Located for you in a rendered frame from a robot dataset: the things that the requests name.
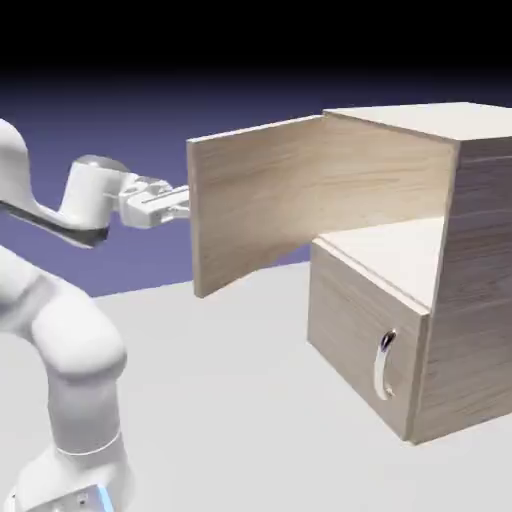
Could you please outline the light wood cabinet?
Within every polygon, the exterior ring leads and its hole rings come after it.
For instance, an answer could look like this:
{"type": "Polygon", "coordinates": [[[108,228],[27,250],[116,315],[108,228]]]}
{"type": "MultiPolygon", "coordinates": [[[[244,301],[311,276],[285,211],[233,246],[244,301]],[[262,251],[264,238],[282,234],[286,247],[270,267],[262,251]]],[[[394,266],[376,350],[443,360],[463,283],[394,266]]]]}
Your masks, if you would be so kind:
{"type": "Polygon", "coordinates": [[[317,237],[428,309],[410,443],[512,413],[512,107],[328,109],[317,237]]]}

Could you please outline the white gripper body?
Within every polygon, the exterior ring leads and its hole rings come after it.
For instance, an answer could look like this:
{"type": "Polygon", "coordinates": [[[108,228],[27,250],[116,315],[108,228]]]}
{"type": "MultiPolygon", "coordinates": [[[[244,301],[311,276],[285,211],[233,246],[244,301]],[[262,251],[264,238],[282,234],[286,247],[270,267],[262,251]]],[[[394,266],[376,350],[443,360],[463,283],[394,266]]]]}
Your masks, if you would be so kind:
{"type": "Polygon", "coordinates": [[[175,206],[171,192],[153,194],[142,191],[119,196],[119,216],[121,222],[136,229],[150,229],[169,222],[175,206]]]}

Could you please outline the light wood closed cabinet door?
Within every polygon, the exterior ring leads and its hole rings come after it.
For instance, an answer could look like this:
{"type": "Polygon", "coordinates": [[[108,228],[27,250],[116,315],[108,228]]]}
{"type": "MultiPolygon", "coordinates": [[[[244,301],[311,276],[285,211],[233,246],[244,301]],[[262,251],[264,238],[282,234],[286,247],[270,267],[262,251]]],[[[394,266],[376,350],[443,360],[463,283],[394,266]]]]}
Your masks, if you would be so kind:
{"type": "Polygon", "coordinates": [[[430,312],[318,238],[310,260],[308,341],[404,441],[412,439],[430,312]],[[383,335],[397,332],[386,365],[394,396],[380,400],[373,365],[383,335]]]}

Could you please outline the light wood cabinet door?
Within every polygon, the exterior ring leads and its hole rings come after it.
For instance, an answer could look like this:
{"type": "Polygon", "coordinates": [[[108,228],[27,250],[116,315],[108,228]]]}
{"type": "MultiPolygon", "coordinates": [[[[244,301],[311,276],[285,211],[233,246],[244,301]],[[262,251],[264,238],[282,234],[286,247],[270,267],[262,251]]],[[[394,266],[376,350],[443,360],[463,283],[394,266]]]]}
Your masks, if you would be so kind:
{"type": "Polygon", "coordinates": [[[430,312],[318,238],[310,260],[308,341],[404,441],[412,439],[430,312]],[[386,365],[394,396],[380,400],[373,365],[383,335],[397,332],[386,365]]]}
{"type": "Polygon", "coordinates": [[[190,138],[186,142],[194,293],[200,298],[302,244],[280,234],[297,172],[318,155],[322,116],[190,138]]]}

